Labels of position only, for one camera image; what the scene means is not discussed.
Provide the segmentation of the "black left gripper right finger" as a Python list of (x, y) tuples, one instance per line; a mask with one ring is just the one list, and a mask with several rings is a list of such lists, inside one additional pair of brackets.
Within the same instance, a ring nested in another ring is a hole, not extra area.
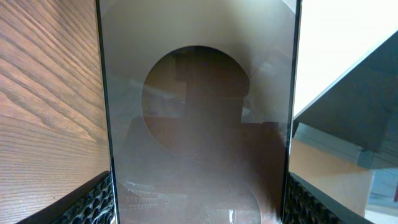
[(286, 182), (283, 224), (372, 224), (293, 172)]

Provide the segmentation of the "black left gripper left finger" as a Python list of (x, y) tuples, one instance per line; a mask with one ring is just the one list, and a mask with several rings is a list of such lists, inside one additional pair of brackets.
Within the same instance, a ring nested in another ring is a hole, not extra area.
[(113, 182), (104, 171), (18, 224), (107, 224), (114, 212)]

